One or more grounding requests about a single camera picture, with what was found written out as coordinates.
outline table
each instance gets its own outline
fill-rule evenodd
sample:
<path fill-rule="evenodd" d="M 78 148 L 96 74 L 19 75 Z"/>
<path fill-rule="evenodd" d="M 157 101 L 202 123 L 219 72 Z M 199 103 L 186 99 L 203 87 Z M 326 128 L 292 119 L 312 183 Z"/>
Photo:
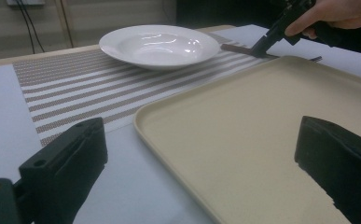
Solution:
<path fill-rule="evenodd" d="M 251 47 L 266 31 L 248 25 L 225 26 L 213 33 Z M 96 48 L 91 46 L 60 53 Z M 360 53 L 332 49 L 307 40 L 301 40 L 294 47 L 281 41 L 269 53 L 304 58 L 322 56 L 320 63 L 361 77 Z M 150 153 L 132 124 L 107 133 L 106 143 L 109 163 L 79 210 L 75 223 L 213 222 Z M 12 62 L 0 61 L 0 177 L 17 181 L 20 178 L 18 167 L 40 148 L 40 139 Z"/>

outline wall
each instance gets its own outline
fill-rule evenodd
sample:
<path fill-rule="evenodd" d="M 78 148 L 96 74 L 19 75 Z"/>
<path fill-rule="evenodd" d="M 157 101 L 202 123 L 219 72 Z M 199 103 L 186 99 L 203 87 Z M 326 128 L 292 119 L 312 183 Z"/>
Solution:
<path fill-rule="evenodd" d="M 28 12 L 43 48 L 54 51 L 97 44 L 121 27 L 174 24 L 175 0 L 46 0 Z M 41 52 L 36 42 L 35 48 Z M 0 0 L 0 59 L 32 53 L 21 11 Z"/>

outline white plate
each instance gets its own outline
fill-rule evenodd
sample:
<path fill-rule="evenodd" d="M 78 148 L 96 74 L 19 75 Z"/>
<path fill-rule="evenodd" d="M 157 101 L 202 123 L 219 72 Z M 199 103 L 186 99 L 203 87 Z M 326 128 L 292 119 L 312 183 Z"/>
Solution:
<path fill-rule="evenodd" d="M 151 70 L 172 70 L 201 63 L 220 47 L 204 33 L 168 25 L 142 25 L 104 35 L 101 50 L 109 56 Z"/>

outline power outlet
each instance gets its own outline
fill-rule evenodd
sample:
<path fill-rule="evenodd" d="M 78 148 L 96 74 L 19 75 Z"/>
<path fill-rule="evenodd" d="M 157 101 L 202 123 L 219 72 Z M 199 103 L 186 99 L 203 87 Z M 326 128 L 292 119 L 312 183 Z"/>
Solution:
<path fill-rule="evenodd" d="M 18 0 L 26 6 L 43 6 L 46 4 L 45 0 Z M 9 6 L 17 6 L 17 0 L 7 0 Z"/>

